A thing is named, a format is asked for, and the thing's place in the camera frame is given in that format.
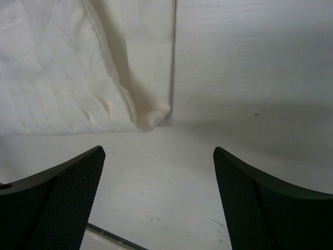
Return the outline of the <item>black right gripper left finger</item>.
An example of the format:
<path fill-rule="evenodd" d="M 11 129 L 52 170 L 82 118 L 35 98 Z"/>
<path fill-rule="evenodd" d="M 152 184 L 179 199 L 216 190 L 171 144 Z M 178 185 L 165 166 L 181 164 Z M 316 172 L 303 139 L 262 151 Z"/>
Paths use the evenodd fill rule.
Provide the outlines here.
<path fill-rule="evenodd" d="M 80 249 L 105 158 L 96 146 L 1 184 L 1 249 Z"/>

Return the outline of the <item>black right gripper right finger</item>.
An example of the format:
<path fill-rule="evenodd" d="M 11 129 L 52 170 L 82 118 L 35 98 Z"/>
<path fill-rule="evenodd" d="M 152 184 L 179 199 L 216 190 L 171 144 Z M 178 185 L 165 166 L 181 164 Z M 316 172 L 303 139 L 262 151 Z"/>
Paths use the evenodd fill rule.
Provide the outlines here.
<path fill-rule="evenodd" d="M 213 153 L 232 249 L 332 249 L 332 195 Z"/>

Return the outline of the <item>white fabric skirt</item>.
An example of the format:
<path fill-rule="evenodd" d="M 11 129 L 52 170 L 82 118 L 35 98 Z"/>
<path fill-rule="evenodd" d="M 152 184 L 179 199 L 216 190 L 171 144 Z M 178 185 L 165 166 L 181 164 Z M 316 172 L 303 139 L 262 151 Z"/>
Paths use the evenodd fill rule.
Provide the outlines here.
<path fill-rule="evenodd" d="M 1 1 L 1 135 L 153 130 L 174 27 L 175 1 Z"/>

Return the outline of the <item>aluminium table edge rail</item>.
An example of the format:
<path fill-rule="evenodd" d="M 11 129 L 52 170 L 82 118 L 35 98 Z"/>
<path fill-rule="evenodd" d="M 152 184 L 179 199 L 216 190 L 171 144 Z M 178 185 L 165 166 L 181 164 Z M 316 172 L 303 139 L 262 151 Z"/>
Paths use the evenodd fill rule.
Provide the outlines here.
<path fill-rule="evenodd" d="M 142 247 L 138 244 L 135 244 L 125 238 L 122 238 L 116 234 L 113 234 L 103 228 L 100 228 L 96 225 L 93 225 L 91 223 L 88 223 L 86 226 L 86 230 L 97 234 L 99 237 L 101 237 L 104 240 L 107 240 L 109 242 L 114 243 L 115 245 L 122 247 L 124 249 L 135 249 L 135 250 L 148 250 L 145 247 Z"/>

